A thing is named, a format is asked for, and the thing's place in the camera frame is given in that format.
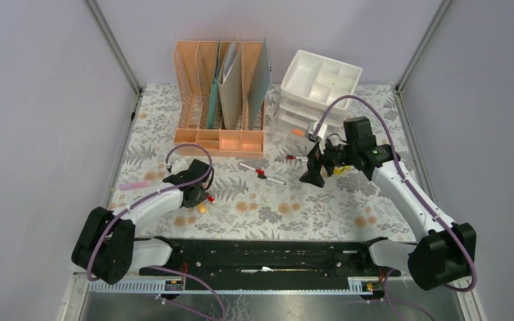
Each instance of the white storage tray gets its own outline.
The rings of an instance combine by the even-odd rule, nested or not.
[[[282,96],[320,110],[339,97],[353,94],[363,69],[337,60],[299,50],[280,85]],[[332,111],[345,114],[349,100]]]
[[[292,112],[293,114],[297,114],[309,120],[319,121],[324,114],[323,110],[316,109],[314,107],[306,106],[304,104],[300,104],[294,100],[288,99],[287,97],[281,97],[279,108]],[[344,116],[334,114],[332,112],[326,115],[324,119],[324,123],[328,126],[332,127],[341,127],[343,125]]]

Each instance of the wire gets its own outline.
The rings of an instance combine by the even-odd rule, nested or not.
[[[208,153],[208,151],[206,149],[204,149],[204,147],[202,147],[200,145],[197,145],[197,144],[187,143],[187,144],[180,144],[178,146],[175,146],[167,154],[167,158],[166,158],[165,162],[168,163],[168,160],[169,160],[170,156],[172,155],[172,153],[175,150],[177,150],[179,148],[182,148],[182,147],[187,147],[187,146],[192,146],[192,147],[195,147],[195,148],[199,148],[199,149],[201,149],[205,153],[205,155],[207,156],[207,159],[208,159],[208,163],[209,163],[209,166],[208,166],[206,172],[204,172],[204,174],[202,174],[202,176],[200,176],[197,179],[194,179],[194,180],[192,180],[190,182],[186,182],[186,183],[182,183],[182,184],[178,184],[178,185],[173,185],[173,186],[165,187],[164,189],[161,189],[159,191],[152,192],[151,194],[148,194],[147,196],[143,197],[142,199],[137,200],[128,209],[124,209],[123,211],[121,211],[121,213],[117,214],[117,216],[113,217],[113,219],[105,227],[105,230],[103,231],[103,233],[101,233],[101,236],[99,237],[99,239],[98,239],[98,241],[96,243],[96,246],[94,247],[92,255],[90,256],[90,261],[88,262],[88,268],[86,270],[86,275],[87,275],[88,280],[90,282],[95,282],[95,281],[99,280],[99,278],[95,278],[92,275],[92,266],[94,265],[94,261],[95,261],[95,259],[97,257],[99,249],[101,248],[101,245],[105,242],[106,236],[110,233],[111,229],[113,228],[113,225],[115,225],[115,223],[123,215],[129,213],[130,210],[135,209],[140,204],[144,203],[145,201],[147,201],[147,200],[149,200],[149,199],[151,199],[151,198],[153,198],[153,197],[155,197],[157,195],[160,195],[160,194],[165,193],[167,191],[171,191],[173,189],[181,189],[182,187],[187,187],[187,186],[190,186],[190,185],[194,185],[194,184],[204,180],[210,174],[210,172],[213,171],[213,167],[211,165],[211,156],[210,156],[210,154]],[[170,269],[159,267],[159,266],[150,266],[150,268],[155,269],[155,270],[159,270],[159,271],[163,271],[163,272],[167,272],[167,273],[171,273],[171,274],[176,274],[178,276],[185,276],[186,278],[191,278],[191,279],[193,279],[195,281],[198,281],[201,285],[206,287],[216,297],[216,299],[218,299],[218,303],[222,307],[222,317],[221,318],[214,318],[214,317],[211,317],[211,316],[206,316],[205,314],[202,314],[201,312],[198,312],[198,311],[196,311],[196,310],[194,310],[192,308],[189,308],[189,307],[184,306],[183,304],[180,304],[180,303],[177,303],[177,302],[168,301],[169,304],[174,305],[174,306],[178,306],[180,308],[183,308],[183,309],[185,309],[187,311],[190,311],[190,312],[192,312],[194,314],[197,314],[197,315],[199,315],[199,316],[201,316],[203,318],[207,318],[207,319],[214,320],[214,321],[225,320],[225,318],[226,318],[226,309],[224,307],[224,303],[222,302],[222,299],[216,294],[216,291],[214,291],[207,283],[205,283],[201,279],[199,279],[199,278],[197,278],[195,276],[192,276],[190,274],[186,274],[186,273],[170,270]]]
[[[476,272],[476,266],[474,265],[474,261],[470,257],[470,254],[468,253],[468,250],[464,247],[460,239],[454,234],[454,231],[446,224],[434,211],[434,209],[424,200],[423,196],[416,190],[415,186],[406,178],[405,173],[403,172],[403,169],[399,165],[399,158],[397,157],[397,152],[395,150],[395,144],[393,143],[393,139],[391,138],[391,132],[389,132],[389,128],[385,124],[385,121],[381,117],[381,115],[375,110],[375,108],[370,105],[368,102],[366,102],[364,99],[354,96],[354,95],[344,95],[332,102],[330,106],[324,111],[324,114],[322,115],[322,118],[320,118],[320,121],[318,125],[316,126],[316,130],[314,131],[313,136],[316,136],[318,134],[318,131],[320,131],[320,126],[324,123],[324,119],[326,119],[326,116],[328,116],[328,113],[330,110],[341,100],[344,99],[354,99],[358,102],[361,102],[366,107],[368,107],[374,114],[375,117],[381,122],[381,125],[383,126],[383,129],[385,130],[385,135],[387,135],[387,140],[389,141],[389,145],[391,146],[391,152],[393,154],[393,162],[395,163],[395,167],[397,168],[397,172],[399,172],[399,176],[401,176],[401,180],[409,187],[409,190],[415,195],[415,198],[419,201],[419,203],[431,214],[433,219],[437,221],[445,230],[446,232],[451,236],[451,238],[454,240],[458,248],[460,248],[462,255],[466,259],[466,262],[468,262],[468,265],[470,266],[470,274],[472,275],[472,282],[470,282],[470,285],[466,288],[455,288],[454,286],[451,286],[449,284],[445,284],[444,286],[448,289],[454,290],[456,292],[469,292],[472,291],[476,287],[476,283],[478,282],[477,272]]]
[[[204,314],[202,312],[199,312],[197,310],[194,310],[193,308],[190,308],[189,306],[185,306],[184,304],[180,304],[178,302],[174,302],[174,301],[171,301],[171,300],[163,300],[164,303],[168,303],[170,305],[173,305],[173,306],[177,306],[179,308],[183,308],[184,310],[187,310],[187,311],[190,311],[198,316],[201,316],[202,318],[206,318],[208,320],[212,320],[212,321],[223,321],[226,319],[226,307],[224,306],[224,302],[222,301],[222,299],[220,298],[220,296],[216,293],[216,291],[214,291],[211,286],[209,286],[207,283],[205,283],[204,281],[202,281],[201,279],[191,275],[191,274],[188,274],[188,273],[182,273],[182,272],[178,272],[178,271],[175,271],[175,270],[170,270],[170,269],[167,269],[167,268],[163,268],[161,266],[155,266],[155,265],[152,265],[152,266],[149,266],[149,269],[154,269],[154,270],[159,270],[159,271],[162,271],[162,272],[166,272],[166,273],[170,273],[170,274],[175,274],[177,276],[182,276],[182,277],[186,277],[186,278],[190,278],[190,279],[193,279],[194,281],[197,281],[198,283],[200,283],[201,285],[203,285],[206,289],[208,289],[214,297],[216,297],[216,299],[218,300],[218,304],[220,304],[220,308],[222,309],[222,317],[221,318],[214,318],[213,316],[208,316],[207,314]]]
[[[403,300],[397,300],[397,299],[389,299],[389,298],[384,298],[381,300],[369,300],[369,304],[376,304],[376,303],[382,303],[382,302],[392,302],[392,303],[398,303],[398,304],[404,304],[406,306],[410,306],[410,307],[415,308],[415,309],[421,311],[422,313],[426,314],[426,316],[429,319],[431,319],[431,321],[436,321],[436,319],[430,314],[429,311],[425,310],[425,308],[423,308],[415,303],[411,303],[411,302],[407,302],[407,301],[403,301]],[[365,300],[362,300],[362,301],[348,302],[347,304],[368,304],[368,302]]]
[[[212,183],[213,183],[213,167],[211,168],[211,177],[210,177],[210,179],[208,181],[208,184],[207,184],[206,188],[204,188],[203,190],[207,191],[211,187]]]
[[[381,271],[379,272],[379,278],[377,279],[376,284],[380,284],[383,282],[383,279],[385,278],[385,268],[383,267]]]
[[[402,300],[397,300],[397,299],[391,299],[389,297],[389,294],[388,294],[388,291],[387,291],[387,283],[389,281],[389,277],[391,276],[391,273],[393,273],[393,271],[395,271],[395,269],[390,269],[389,272],[387,272],[387,274],[385,275],[385,282],[383,283],[383,292],[385,293],[385,297],[387,298],[387,303],[389,304],[389,306],[391,307],[391,310],[393,310],[393,312],[395,312],[395,314],[397,314],[397,316],[399,317],[399,319],[403,320],[403,321],[406,321],[405,318],[403,318],[403,316],[401,316],[401,314],[399,314],[399,312],[397,312],[397,310],[395,309],[395,306],[393,305],[393,303],[399,303],[399,304],[405,304],[407,306],[411,306],[413,308],[416,308],[416,309],[419,309],[421,312],[423,312],[424,314],[426,314],[432,321],[434,321],[434,317],[425,309],[423,309],[423,307],[415,304],[415,303],[411,303],[411,302],[407,302],[407,301],[402,301]]]
[[[330,134],[330,135],[326,136],[326,140],[328,140],[328,138],[330,138],[330,136],[338,136],[338,138],[339,138],[339,140],[340,140],[341,142],[345,142],[345,143],[347,144],[347,141],[346,141],[346,140],[343,140],[343,139],[340,137],[340,135],[338,135],[338,133],[336,133],[336,132],[335,132],[335,133],[333,133],[333,134]]]

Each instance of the small yellow object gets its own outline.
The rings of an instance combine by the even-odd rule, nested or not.
[[[200,214],[204,214],[207,211],[207,207],[202,203],[196,205],[196,208]]]
[[[341,173],[344,173],[345,171],[347,171],[350,168],[351,168],[351,166],[344,166],[339,169],[334,169],[334,174],[340,175]]]

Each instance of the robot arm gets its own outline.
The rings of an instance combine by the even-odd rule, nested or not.
[[[171,176],[163,180],[158,191],[177,186],[201,177],[208,169],[207,164],[194,159],[189,167],[183,160],[173,164]],[[97,207],[88,216],[78,242],[72,252],[72,262],[86,269],[92,252],[116,213],[131,209],[125,219],[119,219],[111,229],[111,238],[101,245],[92,273],[108,284],[117,283],[127,272],[138,272],[150,265],[165,265],[172,249],[167,242],[159,238],[135,241],[138,231],[162,217],[164,214],[180,207],[194,207],[204,201],[207,193],[204,181],[180,189],[165,192],[155,191],[142,198],[130,208],[119,207],[109,211]]]
[[[319,142],[307,155],[308,170],[300,181],[323,187],[321,167],[325,167],[331,176],[335,167],[354,166],[391,199],[411,227],[417,242],[412,245],[388,239],[374,240],[369,246],[369,254],[375,265],[410,272],[423,290],[468,276],[470,268],[460,248],[401,178],[390,145],[377,146],[369,120],[366,117],[348,119],[344,121],[344,129],[347,139],[345,144],[333,146],[330,140],[326,140],[325,149],[320,151],[321,142],[325,139],[322,136],[316,139]],[[398,163],[403,172],[407,173],[403,162]],[[473,260],[476,245],[474,229],[468,223],[456,224],[413,180],[409,182],[435,210],[438,217],[452,229]]]

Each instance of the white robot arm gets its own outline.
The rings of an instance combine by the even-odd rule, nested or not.
[[[403,162],[394,159],[391,146],[377,145],[366,117],[344,121],[344,130],[345,144],[336,146],[330,140],[325,140],[323,135],[315,136],[309,130],[309,136],[317,143],[307,155],[307,171],[300,181],[323,187],[324,179],[320,175],[322,167],[331,176],[335,167],[354,166],[391,199],[416,238],[416,245],[388,239],[372,240],[369,254],[375,265],[411,273],[414,281],[424,290],[469,275],[471,268],[466,256],[473,261],[476,245],[474,229],[468,223],[456,224],[413,183]],[[466,253],[457,245],[458,240]]]

